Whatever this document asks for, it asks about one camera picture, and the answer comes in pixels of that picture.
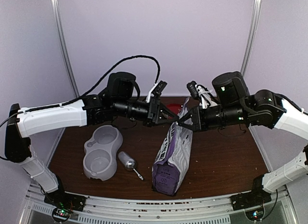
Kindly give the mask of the purple puppy food bag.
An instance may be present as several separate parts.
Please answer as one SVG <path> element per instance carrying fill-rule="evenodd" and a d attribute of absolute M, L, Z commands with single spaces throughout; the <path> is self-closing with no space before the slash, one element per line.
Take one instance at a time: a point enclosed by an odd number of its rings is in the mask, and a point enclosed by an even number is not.
<path fill-rule="evenodd" d="M 189 169 L 193 132 L 173 122 L 152 165 L 152 189 L 174 196 Z"/>

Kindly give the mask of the metal food scoop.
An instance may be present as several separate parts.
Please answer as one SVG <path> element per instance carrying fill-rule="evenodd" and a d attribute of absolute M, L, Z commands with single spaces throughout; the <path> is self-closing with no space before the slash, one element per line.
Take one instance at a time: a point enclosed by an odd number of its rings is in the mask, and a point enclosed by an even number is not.
<path fill-rule="evenodd" d="M 143 181 L 143 176 L 137 171 L 137 162 L 127 152 L 121 151 L 118 153 L 118 158 L 127 171 L 134 171 L 137 176 Z"/>

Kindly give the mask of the grey double pet bowl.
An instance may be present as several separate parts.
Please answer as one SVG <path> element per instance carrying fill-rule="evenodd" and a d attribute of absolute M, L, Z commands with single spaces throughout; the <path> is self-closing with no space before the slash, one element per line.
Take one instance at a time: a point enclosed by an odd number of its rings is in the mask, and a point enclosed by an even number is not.
<path fill-rule="evenodd" d="M 123 136 L 117 128 L 111 125 L 98 127 L 84 144 L 85 176 L 101 181 L 112 178 L 117 170 L 116 154 L 122 143 Z"/>

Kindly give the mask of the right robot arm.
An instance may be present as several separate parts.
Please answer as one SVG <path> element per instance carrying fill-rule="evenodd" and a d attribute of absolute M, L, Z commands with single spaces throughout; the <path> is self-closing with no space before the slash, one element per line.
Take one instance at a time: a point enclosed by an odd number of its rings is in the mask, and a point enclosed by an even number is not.
<path fill-rule="evenodd" d="M 284 130 L 308 138 L 308 114 L 282 94 L 269 90 L 249 93 L 240 72 L 223 73 L 212 80 L 219 99 L 217 106 L 193 107 L 178 124 L 194 132 L 204 132 L 228 125 L 264 126 Z M 308 172 L 308 148 L 279 169 L 263 174 L 253 181 L 250 192 L 231 197 L 235 209 L 271 201 L 271 194 Z"/>

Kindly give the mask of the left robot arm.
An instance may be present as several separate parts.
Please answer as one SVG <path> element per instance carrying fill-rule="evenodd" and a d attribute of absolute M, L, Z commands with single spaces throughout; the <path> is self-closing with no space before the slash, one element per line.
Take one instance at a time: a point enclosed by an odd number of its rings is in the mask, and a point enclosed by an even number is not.
<path fill-rule="evenodd" d="M 136 77 L 128 72 L 112 73 L 107 86 L 98 95 L 85 95 L 70 103 L 36 108 L 10 108 L 5 133 L 4 154 L 8 161 L 22 165 L 24 170 L 42 187 L 46 196 L 59 207 L 69 203 L 59 176 L 40 162 L 31 148 L 30 136 L 36 133 L 66 128 L 102 124 L 116 116 L 140 120 L 152 127 L 172 123 L 179 117 L 160 102 L 166 82 L 156 83 L 146 101 L 133 99 L 140 90 Z"/>

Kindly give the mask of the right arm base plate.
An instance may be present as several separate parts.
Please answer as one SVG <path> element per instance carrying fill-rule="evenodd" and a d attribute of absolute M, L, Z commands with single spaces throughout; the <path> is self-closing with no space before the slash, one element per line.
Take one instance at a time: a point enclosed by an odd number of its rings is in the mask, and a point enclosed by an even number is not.
<path fill-rule="evenodd" d="M 263 190 L 239 193 L 230 197 L 234 211 L 260 206 L 271 201 L 271 194 Z"/>

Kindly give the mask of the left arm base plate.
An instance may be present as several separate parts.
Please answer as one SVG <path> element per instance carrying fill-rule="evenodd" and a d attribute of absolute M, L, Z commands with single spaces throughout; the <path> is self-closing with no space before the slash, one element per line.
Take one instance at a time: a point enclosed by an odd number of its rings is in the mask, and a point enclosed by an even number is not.
<path fill-rule="evenodd" d="M 41 193 L 45 196 L 45 203 L 67 211 L 83 211 L 87 199 L 85 196 L 70 194 L 61 190 L 47 193 L 41 189 Z"/>

